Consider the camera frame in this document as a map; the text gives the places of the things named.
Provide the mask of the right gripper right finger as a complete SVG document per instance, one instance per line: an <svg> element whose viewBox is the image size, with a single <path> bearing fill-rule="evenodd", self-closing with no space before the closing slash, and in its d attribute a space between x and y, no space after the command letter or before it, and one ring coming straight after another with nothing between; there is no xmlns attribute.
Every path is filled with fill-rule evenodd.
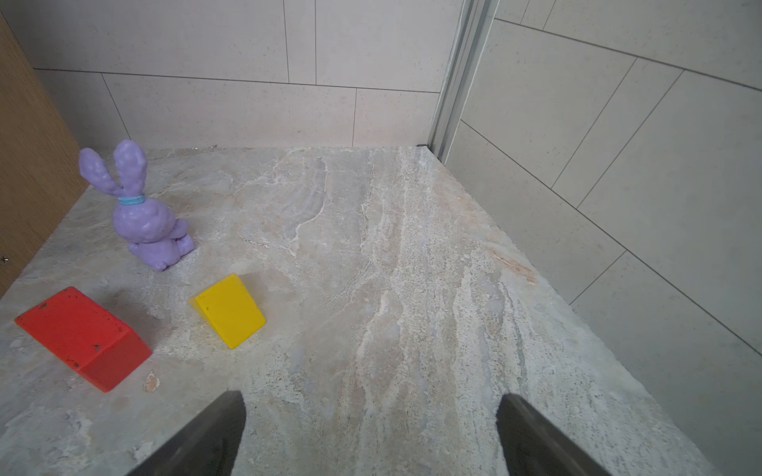
<svg viewBox="0 0 762 476"><path fill-rule="evenodd" d="M496 428L511 476L610 475L520 395L502 397Z"/></svg>

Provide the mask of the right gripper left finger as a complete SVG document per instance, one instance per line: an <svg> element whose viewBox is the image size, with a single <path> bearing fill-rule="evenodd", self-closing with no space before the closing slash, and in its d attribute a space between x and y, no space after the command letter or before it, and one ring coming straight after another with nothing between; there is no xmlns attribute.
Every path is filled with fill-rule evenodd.
<svg viewBox="0 0 762 476"><path fill-rule="evenodd" d="M245 423L242 392L226 391L128 475L230 475Z"/></svg>

